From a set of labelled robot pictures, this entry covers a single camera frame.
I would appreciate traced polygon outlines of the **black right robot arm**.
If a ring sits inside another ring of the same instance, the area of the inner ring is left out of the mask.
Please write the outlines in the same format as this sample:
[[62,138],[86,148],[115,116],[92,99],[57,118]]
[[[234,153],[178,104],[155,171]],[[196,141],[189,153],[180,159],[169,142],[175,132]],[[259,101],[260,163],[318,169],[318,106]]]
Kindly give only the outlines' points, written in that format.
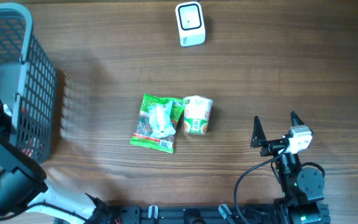
[[274,200],[279,223],[330,223],[324,199],[325,171],[314,162],[300,162],[298,153],[309,148],[314,132],[292,111],[291,127],[280,139],[268,140],[260,119],[254,117],[251,147],[261,148],[262,157],[272,156],[271,168],[283,197]]

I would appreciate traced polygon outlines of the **cup noodles container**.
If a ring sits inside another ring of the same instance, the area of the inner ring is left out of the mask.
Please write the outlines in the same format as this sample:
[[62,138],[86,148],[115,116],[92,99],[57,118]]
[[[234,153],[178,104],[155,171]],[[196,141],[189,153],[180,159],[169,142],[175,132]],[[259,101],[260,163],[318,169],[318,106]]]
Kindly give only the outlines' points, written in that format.
[[184,105],[184,132],[188,134],[205,135],[213,100],[203,96],[187,96],[183,99]]

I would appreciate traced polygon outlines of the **light blue candy packet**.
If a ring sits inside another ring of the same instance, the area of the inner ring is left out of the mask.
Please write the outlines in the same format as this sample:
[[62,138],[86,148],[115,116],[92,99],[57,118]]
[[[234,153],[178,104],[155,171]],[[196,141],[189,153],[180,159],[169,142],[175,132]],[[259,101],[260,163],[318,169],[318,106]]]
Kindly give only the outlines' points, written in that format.
[[176,133],[173,127],[170,114],[172,112],[173,101],[166,103],[154,103],[148,107],[149,124],[152,128],[152,138],[165,138]]

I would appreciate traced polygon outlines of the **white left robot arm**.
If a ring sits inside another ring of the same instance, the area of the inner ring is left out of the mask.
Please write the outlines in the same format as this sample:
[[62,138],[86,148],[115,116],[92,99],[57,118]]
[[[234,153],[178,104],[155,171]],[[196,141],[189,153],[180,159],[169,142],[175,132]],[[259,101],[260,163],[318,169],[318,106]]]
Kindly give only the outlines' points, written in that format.
[[57,223],[119,223],[102,200],[74,194],[47,179],[45,171],[31,158],[0,137],[0,221],[25,212],[55,217]]

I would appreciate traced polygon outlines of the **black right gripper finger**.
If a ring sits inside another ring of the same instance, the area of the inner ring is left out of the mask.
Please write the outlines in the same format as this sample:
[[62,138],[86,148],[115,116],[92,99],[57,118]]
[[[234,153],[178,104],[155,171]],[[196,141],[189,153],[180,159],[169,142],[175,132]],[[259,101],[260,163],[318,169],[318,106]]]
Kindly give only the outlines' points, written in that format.
[[250,147],[262,147],[267,141],[262,124],[258,116],[254,117],[254,128],[251,137]]
[[291,134],[314,134],[314,132],[300,119],[300,117],[292,111],[291,116]]

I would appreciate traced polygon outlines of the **green snack bag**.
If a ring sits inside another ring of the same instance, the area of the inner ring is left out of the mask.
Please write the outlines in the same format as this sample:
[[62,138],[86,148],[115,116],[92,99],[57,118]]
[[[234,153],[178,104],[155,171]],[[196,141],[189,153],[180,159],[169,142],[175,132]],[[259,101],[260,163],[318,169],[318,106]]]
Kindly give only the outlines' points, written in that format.
[[177,132],[178,121],[184,112],[184,101],[178,98],[172,97],[158,97],[149,94],[143,96],[142,104],[139,111],[139,122],[136,127],[135,133],[130,140],[131,145],[146,147],[163,151],[167,153],[174,152],[175,134],[167,136],[165,138],[152,138],[152,128],[149,124],[149,110],[148,107],[154,103],[166,103],[167,101],[173,101],[172,112],[170,118],[172,120],[173,127]]

